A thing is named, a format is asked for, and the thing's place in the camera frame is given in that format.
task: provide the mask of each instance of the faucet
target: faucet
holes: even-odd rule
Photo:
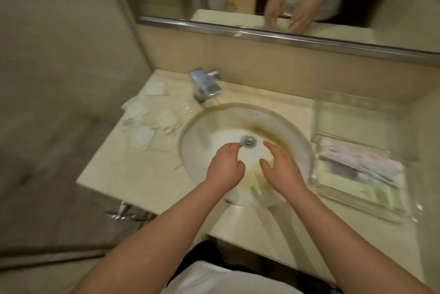
[[[219,72],[206,73],[203,69],[198,68],[192,71],[190,75],[194,87],[194,97],[200,104],[220,93],[221,88],[215,82],[215,80],[223,78]]]

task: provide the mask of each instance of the sink basin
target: sink basin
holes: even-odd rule
[[[244,207],[269,207],[284,199],[267,183],[259,159],[273,163],[263,145],[270,141],[294,156],[305,182],[311,175],[313,152],[301,131],[277,113],[247,104],[230,103],[207,108],[185,126],[180,139],[180,156],[196,183],[202,182],[211,159],[228,142],[242,142],[239,160],[246,165],[240,184],[226,201]]]

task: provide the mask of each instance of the hand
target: hand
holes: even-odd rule
[[[230,143],[220,147],[211,160],[205,181],[225,188],[225,193],[240,183],[246,171],[243,161],[238,161],[241,143]]]
[[[315,18],[319,9],[319,3],[315,0],[307,0],[299,7],[295,8],[290,18],[289,29],[296,34],[304,33]]]
[[[286,0],[268,0],[264,11],[264,21],[267,25],[274,25],[284,12]]]
[[[286,199],[290,192],[297,194],[307,191],[300,169],[292,155],[285,149],[275,146],[270,142],[264,141],[264,145],[271,151],[275,162],[272,168],[267,160],[261,158],[260,166],[264,177],[275,191]]]

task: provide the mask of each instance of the white sink bowl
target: white sink bowl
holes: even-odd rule
[[[260,158],[273,163],[271,152],[263,145],[265,140],[288,149],[308,182],[313,152],[300,130],[274,112],[239,103],[205,109],[186,125],[180,156],[194,181],[205,180],[211,159],[221,146],[241,142],[244,136],[252,136],[256,142],[251,148],[240,149],[239,160],[245,163],[246,174],[226,195],[226,201],[244,207],[269,207],[284,200],[269,186],[260,168]]]

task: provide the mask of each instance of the beige backsplash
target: beige backsplash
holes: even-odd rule
[[[315,98],[321,89],[409,104],[440,86],[440,68],[138,25],[154,68],[217,69],[224,80]]]

